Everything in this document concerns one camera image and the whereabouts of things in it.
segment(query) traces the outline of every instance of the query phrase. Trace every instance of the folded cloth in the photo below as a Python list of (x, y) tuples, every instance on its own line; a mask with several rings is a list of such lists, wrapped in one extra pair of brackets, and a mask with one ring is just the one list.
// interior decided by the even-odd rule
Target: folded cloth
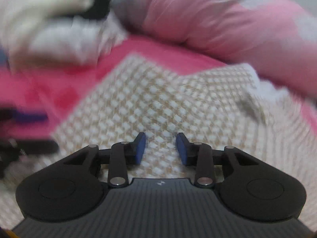
[[(250, 99), (250, 90), (257, 96)], [(261, 83), (248, 64), (179, 76), (131, 55), (58, 127), (53, 137), (59, 155), (39, 159), (34, 170), (88, 144), (110, 148), (145, 131), (148, 146), (141, 165), (129, 169), (130, 179), (193, 177), (175, 150), (175, 134), (184, 132), (214, 149), (238, 147), (297, 178), (307, 191), (300, 219), (317, 229), (317, 140), (297, 107), (285, 91)], [(254, 112), (260, 108), (263, 117), (257, 118)], [(8, 169), (7, 183), (19, 182), (23, 171), (17, 172), (14, 166)], [(104, 169), (102, 179), (106, 177)], [(12, 227), (22, 216), (15, 212), (16, 204), (9, 206), (13, 192), (3, 194), (0, 225)]]
[(113, 16), (100, 21), (58, 18), (80, 15), (94, 1), (1, 0), (0, 41), (10, 67), (96, 64), (99, 55), (125, 38), (119, 23)]

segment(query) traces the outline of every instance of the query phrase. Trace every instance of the white logo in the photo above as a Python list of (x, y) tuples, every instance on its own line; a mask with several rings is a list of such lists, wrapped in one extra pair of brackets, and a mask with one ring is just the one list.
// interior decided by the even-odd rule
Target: white logo
[(162, 185), (166, 184), (166, 182), (160, 181), (160, 182), (157, 182), (156, 184), (159, 185), (159, 186), (162, 186)]

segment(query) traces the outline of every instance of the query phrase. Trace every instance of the pink blanket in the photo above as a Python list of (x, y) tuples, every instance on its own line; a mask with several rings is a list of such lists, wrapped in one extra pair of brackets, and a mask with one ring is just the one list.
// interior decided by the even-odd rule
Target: pink blanket
[(0, 71), (0, 103), (14, 104), (27, 111), (43, 110), (49, 116), (46, 123), (7, 124), (3, 132), (14, 137), (48, 136), (79, 101), (132, 52), (142, 54), (178, 74), (191, 74), (224, 65), (185, 48), (131, 36), (121, 46), (113, 48), (109, 56), (101, 58), (96, 68), (36, 69), (17, 75), (3, 69)]

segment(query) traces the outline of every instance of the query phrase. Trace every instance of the beige and white checkered fabric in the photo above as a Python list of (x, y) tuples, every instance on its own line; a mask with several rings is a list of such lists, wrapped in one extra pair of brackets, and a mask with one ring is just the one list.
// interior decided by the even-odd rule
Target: beige and white checkered fabric
[[(148, 137), (147, 149), (141, 165), (129, 168), (129, 178), (192, 177), (193, 169), (181, 165), (175, 150), (177, 132), (214, 149), (233, 145), (302, 182), (307, 202), (301, 220), (317, 229), (317, 140), (287, 93), (278, 99), (261, 93), (251, 66), (178, 76), (130, 55), (56, 130), (61, 152), (41, 158), (37, 168), (88, 144), (110, 148), (132, 141), (140, 131)], [(104, 168), (102, 179), (106, 176)], [(6, 207), (0, 225), (11, 227), (21, 215), (5, 200), (0, 201)]]

